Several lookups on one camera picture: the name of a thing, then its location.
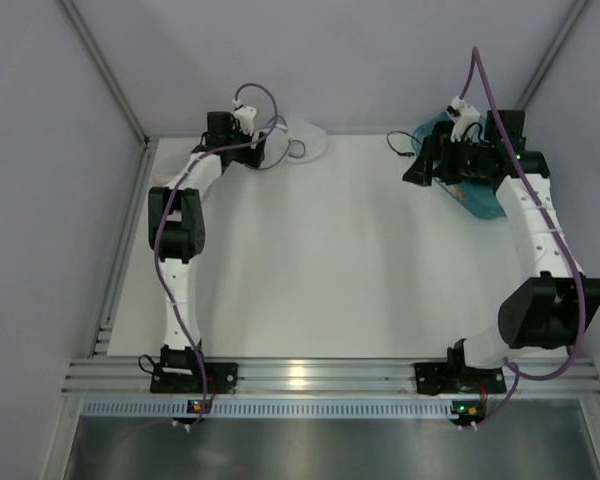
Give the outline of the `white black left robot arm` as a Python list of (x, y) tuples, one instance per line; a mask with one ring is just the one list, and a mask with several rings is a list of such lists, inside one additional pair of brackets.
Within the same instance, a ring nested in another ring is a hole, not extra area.
[(185, 166), (164, 186), (148, 193), (149, 245), (165, 293), (166, 330), (161, 364), (197, 370), (204, 360), (193, 307), (198, 261), (206, 243), (202, 200), (232, 163), (258, 167), (264, 160), (266, 134), (255, 131), (257, 110), (207, 114), (207, 131)]

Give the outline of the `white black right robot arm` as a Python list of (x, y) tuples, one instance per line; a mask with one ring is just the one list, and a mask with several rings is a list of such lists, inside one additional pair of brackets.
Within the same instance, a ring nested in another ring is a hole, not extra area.
[(403, 179), (420, 187), (477, 187), (507, 220), (520, 283), (494, 322), (455, 345), (466, 367), (492, 370), (541, 350), (569, 350), (550, 378), (573, 363), (600, 306), (600, 279), (586, 275), (569, 248), (551, 198), (543, 153), (530, 150), (525, 114), (443, 113), (412, 137), (415, 161)]

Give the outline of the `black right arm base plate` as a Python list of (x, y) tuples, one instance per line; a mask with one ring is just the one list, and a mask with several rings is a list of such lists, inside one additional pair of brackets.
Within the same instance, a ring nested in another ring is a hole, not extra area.
[(507, 391), (502, 369), (475, 369), (447, 362), (414, 364), (419, 394), (504, 394)]

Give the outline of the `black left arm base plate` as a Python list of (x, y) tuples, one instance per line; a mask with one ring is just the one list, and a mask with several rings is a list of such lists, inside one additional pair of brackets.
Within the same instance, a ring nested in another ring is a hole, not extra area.
[[(238, 364), (206, 362), (207, 392), (231, 393), (237, 385)], [(159, 364), (152, 373), (149, 391), (154, 394), (202, 394), (203, 378), (197, 364), (193, 369), (179, 369)]]

